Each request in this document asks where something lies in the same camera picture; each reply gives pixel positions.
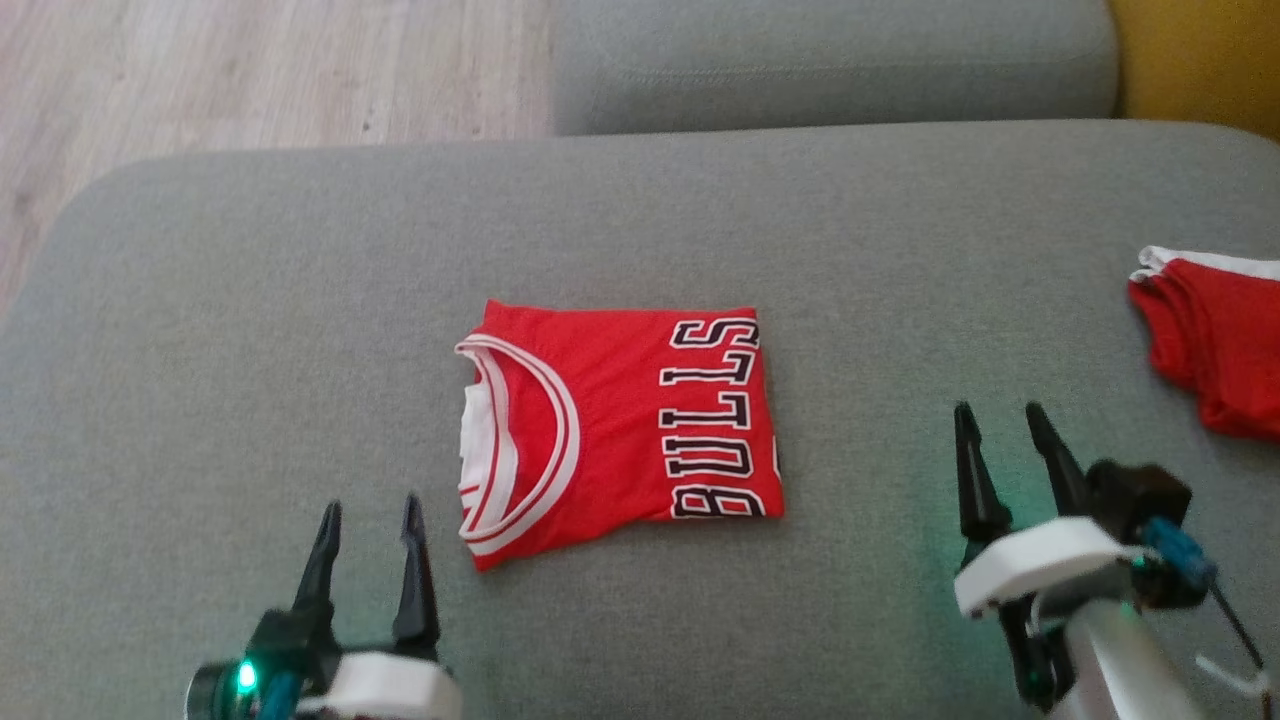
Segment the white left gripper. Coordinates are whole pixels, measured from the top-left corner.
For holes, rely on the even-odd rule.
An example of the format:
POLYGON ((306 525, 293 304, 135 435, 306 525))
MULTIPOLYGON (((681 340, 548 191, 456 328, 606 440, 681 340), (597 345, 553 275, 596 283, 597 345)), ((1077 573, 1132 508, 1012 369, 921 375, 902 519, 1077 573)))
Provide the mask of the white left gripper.
MULTIPOLYGON (((340 529, 342 503, 333 500, 323 512, 291 611, 332 614, 332 574, 340 552, 340 529)), ((401 541, 404 571, 392 635, 396 652, 403 656, 342 656, 329 689, 300 700, 298 720, 462 720, 460 684, 448 667, 435 662, 442 629, 416 495, 406 497, 401 541)))

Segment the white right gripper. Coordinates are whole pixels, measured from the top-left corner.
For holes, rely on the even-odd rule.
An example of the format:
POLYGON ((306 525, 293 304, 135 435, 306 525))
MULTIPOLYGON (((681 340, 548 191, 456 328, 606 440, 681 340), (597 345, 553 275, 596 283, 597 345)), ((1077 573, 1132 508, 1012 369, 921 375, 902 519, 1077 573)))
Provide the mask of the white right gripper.
MULTIPOLYGON (((1043 406, 1025 406, 1060 516, 1089 514, 1091 491, 1043 406)), ((955 578, 965 618, 993 616, 1020 700, 1042 714, 1134 714, 1123 628, 1137 618, 1128 555, 1088 518, 1060 518, 1009 533, 1012 515, 995 489, 969 402, 954 410, 961 536, 955 578)))

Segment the red shorts with white band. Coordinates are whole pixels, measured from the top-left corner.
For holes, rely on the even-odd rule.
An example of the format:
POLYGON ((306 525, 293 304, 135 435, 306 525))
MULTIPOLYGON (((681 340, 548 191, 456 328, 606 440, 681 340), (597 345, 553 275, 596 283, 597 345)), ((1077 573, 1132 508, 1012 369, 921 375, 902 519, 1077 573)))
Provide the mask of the red shorts with white band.
POLYGON ((1143 247, 1128 295, 1149 363, 1220 434, 1280 445, 1280 259, 1143 247))

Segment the red Bulls jersey white sleeves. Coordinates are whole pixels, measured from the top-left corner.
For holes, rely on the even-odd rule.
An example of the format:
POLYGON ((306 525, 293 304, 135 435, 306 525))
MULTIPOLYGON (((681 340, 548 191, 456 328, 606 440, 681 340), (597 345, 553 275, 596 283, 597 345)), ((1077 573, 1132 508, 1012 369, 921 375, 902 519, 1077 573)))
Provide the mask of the red Bulls jersey white sleeves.
POLYGON ((639 523, 785 514, 754 307, 493 300, 454 352, 474 368, 458 536, 477 571, 639 523))

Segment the large grey sofa chaise cushion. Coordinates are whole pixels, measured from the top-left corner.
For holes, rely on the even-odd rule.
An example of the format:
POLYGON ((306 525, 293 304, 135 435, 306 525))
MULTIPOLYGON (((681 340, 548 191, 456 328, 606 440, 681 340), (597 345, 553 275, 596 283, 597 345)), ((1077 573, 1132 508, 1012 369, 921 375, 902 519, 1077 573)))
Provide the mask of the large grey sofa chaise cushion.
POLYGON ((61 211, 0 328, 0 720, 182 720, 288 603, 326 503, 346 643, 387 641, 422 500, 470 717, 1021 720, 955 607, 952 411, 1016 523, 1157 462, 1280 689, 1280 447, 1147 360, 1147 245, 1280 258, 1280 146, 1041 120, 141 161, 61 211), (480 574, 454 343, 484 304, 759 311, 787 512, 631 527, 480 574))

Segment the yellow sofa backrest cushion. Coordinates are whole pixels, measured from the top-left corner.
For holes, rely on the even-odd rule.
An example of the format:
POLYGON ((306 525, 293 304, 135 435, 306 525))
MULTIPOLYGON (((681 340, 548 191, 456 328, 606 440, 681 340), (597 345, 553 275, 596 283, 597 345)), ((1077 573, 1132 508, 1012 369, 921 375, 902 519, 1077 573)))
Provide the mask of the yellow sofa backrest cushion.
POLYGON ((1280 143, 1280 0, 1108 0, 1117 114, 1235 129, 1280 143))

